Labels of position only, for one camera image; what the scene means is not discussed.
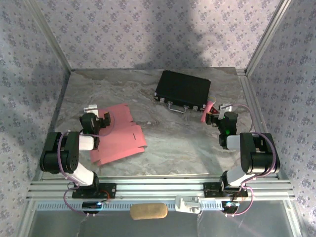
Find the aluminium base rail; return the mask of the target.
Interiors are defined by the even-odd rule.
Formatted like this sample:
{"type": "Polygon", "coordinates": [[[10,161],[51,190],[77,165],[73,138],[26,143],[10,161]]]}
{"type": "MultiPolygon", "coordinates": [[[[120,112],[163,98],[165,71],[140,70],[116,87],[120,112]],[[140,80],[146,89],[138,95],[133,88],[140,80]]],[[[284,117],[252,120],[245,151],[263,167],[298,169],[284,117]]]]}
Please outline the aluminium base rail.
{"type": "MultiPolygon", "coordinates": [[[[176,196],[203,197],[203,184],[217,182],[218,178],[207,175],[189,176],[122,176],[103,177],[102,183],[115,183],[118,200],[173,200],[176,196]]],[[[27,198],[33,200],[61,200],[67,189],[67,180],[43,179],[33,181],[27,198]]],[[[295,199],[289,180],[267,176],[248,182],[255,200],[295,199]]]]}

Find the black right controller board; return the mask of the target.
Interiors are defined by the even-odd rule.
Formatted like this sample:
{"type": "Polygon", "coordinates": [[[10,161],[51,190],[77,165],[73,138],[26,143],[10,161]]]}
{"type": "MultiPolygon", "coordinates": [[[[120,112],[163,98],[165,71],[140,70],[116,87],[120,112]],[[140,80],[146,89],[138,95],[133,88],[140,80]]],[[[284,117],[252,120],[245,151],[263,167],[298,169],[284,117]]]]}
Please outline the black right controller board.
{"type": "Polygon", "coordinates": [[[222,202],[222,212],[224,214],[235,214],[239,208],[238,201],[223,201],[222,202]]]}

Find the black briefcase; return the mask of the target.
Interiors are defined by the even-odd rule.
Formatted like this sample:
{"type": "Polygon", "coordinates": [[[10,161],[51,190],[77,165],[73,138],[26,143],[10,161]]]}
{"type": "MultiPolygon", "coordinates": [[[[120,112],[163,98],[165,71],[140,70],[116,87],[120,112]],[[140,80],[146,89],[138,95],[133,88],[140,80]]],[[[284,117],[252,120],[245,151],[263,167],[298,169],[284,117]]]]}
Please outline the black briefcase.
{"type": "Polygon", "coordinates": [[[154,99],[184,110],[203,111],[210,86],[211,81],[208,79],[164,70],[154,92],[154,99]]]}

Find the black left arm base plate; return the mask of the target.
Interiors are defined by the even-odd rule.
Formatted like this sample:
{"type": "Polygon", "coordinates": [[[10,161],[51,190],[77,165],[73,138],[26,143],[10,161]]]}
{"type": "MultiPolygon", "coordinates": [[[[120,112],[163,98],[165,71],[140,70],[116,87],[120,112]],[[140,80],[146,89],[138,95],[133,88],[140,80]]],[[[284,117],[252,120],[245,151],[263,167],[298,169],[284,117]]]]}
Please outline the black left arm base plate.
{"type": "Polygon", "coordinates": [[[74,199],[111,199],[116,197],[117,185],[115,183],[100,183],[95,186],[83,186],[73,191],[74,199]]]}

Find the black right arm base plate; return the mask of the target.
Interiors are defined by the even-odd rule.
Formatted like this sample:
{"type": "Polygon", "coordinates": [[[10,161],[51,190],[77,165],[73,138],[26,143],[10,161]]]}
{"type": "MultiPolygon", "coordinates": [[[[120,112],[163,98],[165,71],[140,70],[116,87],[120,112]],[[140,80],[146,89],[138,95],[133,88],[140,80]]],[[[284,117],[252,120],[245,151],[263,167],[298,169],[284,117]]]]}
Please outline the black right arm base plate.
{"type": "Polygon", "coordinates": [[[219,182],[203,183],[205,198],[246,198],[248,192],[237,186],[224,186],[219,182]]]}

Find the pink toy microphone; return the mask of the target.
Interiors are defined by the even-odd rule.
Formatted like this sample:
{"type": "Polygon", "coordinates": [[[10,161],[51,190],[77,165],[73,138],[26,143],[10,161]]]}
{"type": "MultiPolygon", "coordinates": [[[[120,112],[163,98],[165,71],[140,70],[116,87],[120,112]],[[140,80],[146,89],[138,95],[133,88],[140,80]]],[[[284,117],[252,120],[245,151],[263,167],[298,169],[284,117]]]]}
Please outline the pink toy microphone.
{"type": "Polygon", "coordinates": [[[216,97],[215,96],[209,96],[205,109],[203,111],[202,117],[201,117],[201,122],[205,122],[206,119],[206,114],[210,112],[211,108],[213,105],[216,103],[216,97]]]}

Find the black controller board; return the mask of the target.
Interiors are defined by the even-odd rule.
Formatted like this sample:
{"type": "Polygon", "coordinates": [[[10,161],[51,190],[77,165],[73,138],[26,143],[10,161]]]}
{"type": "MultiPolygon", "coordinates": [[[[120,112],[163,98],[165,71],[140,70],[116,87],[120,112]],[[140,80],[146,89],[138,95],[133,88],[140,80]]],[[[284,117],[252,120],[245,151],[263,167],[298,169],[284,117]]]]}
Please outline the black controller board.
{"type": "Polygon", "coordinates": [[[102,203],[98,201],[84,201],[81,207],[85,214],[97,214],[102,208],[102,203]]]}
{"type": "Polygon", "coordinates": [[[222,202],[222,212],[224,214],[235,214],[239,208],[238,201],[223,201],[222,202]]]}

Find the pink paper box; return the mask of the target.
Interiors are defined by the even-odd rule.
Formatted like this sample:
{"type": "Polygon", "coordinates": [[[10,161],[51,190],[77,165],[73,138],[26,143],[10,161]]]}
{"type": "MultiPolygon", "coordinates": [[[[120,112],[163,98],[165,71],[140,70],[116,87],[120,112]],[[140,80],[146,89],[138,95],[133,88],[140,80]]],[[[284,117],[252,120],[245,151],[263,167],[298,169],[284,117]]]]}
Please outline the pink paper box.
{"type": "Polygon", "coordinates": [[[92,163],[101,166],[145,151],[147,142],[141,126],[134,122],[127,103],[99,108],[99,116],[110,113],[111,124],[100,129],[98,149],[90,151],[92,163]]]}

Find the tan oblong sponge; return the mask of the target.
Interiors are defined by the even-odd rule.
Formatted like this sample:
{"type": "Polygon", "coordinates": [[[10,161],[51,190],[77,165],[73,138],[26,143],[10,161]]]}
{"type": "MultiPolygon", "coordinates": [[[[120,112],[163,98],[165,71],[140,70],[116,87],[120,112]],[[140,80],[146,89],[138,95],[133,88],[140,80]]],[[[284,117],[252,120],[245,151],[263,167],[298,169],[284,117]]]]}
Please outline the tan oblong sponge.
{"type": "Polygon", "coordinates": [[[162,219],[168,214],[168,208],[164,203],[134,204],[130,208],[130,216],[133,220],[162,219]]]}

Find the black left controller board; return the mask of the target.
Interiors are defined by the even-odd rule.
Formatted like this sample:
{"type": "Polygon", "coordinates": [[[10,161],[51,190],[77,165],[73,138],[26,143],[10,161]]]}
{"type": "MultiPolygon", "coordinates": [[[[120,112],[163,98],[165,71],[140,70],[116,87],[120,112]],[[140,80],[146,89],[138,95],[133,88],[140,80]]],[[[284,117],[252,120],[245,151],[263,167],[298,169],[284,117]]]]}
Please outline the black left controller board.
{"type": "Polygon", "coordinates": [[[81,207],[85,214],[97,214],[102,208],[102,203],[98,201],[84,201],[81,207]]]}

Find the white plastic clamp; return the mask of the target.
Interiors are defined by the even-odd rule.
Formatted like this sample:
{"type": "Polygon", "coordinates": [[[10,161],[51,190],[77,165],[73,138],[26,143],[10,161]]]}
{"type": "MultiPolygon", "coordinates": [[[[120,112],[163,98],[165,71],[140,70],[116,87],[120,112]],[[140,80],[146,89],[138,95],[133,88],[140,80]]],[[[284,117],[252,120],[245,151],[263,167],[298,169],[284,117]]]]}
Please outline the white plastic clamp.
{"type": "Polygon", "coordinates": [[[176,196],[175,197],[175,211],[191,214],[200,213],[200,198],[190,196],[176,196]]]}

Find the aluminium frame post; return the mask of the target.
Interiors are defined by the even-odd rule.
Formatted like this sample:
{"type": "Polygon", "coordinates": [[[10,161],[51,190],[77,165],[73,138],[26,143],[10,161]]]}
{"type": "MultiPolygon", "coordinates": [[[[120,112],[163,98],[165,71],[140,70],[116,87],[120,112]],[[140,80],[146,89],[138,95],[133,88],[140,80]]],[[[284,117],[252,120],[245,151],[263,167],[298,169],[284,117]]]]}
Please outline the aluminium frame post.
{"type": "Polygon", "coordinates": [[[291,5],[293,0],[280,0],[279,4],[277,5],[259,43],[251,56],[247,67],[244,69],[245,74],[247,76],[252,75],[254,69],[256,68],[257,64],[259,63],[262,55],[264,54],[265,50],[269,46],[275,32],[277,31],[287,9],[291,5]]]}
{"type": "Polygon", "coordinates": [[[52,51],[58,58],[59,62],[61,63],[62,67],[66,72],[69,74],[72,71],[72,68],[63,52],[61,49],[56,37],[54,36],[45,16],[43,15],[40,7],[38,6],[36,0],[23,0],[25,3],[26,7],[30,11],[31,15],[33,16],[34,20],[38,24],[41,32],[44,34],[47,42],[52,48],[52,51]]]}

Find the aluminium side rail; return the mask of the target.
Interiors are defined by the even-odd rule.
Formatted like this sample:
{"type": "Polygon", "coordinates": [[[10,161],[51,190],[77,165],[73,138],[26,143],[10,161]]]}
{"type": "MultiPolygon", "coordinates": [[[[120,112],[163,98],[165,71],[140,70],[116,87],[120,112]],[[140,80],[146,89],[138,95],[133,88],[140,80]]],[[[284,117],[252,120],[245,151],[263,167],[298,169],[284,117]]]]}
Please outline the aluminium side rail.
{"type": "Polygon", "coordinates": [[[60,91],[60,94],[59,94],[59,97],[58,97],[58,100],[57,100],[57,104],[56,104],[56,107],[55,107],[55,110],[54,110],[54,113],[53,113],[53,116],[52,116],[52,119],[51,119],[51,123],[50,123],[49,129],[48,129],[48,132],[53,132],[55,127],[56,127],[58,116],[59,116],[59,113],[60,113],[60,108],[61,108],[64,96],[65,96],[65,92],[66,92],[66,89],[67,89],[67,85],[68,85],[68,81],[69,81],[70,75],[71,75],[71,72],[66,72],[65,73],[63,84],[62,84],[62,87],[61,87],[61,91],[60,91]]]}
{"type": "Polygon", "coordinates": [[[238,72],[237,75],[246,100],[243,107],[249,113],[248,119],[237,123],[245,126],[237,128],[240,139],[240,165],[247,175],[257,178],[277,174],[280,168],[277,150],[272,135],[267,132],[254,90],[244,72],[238,72]]]}

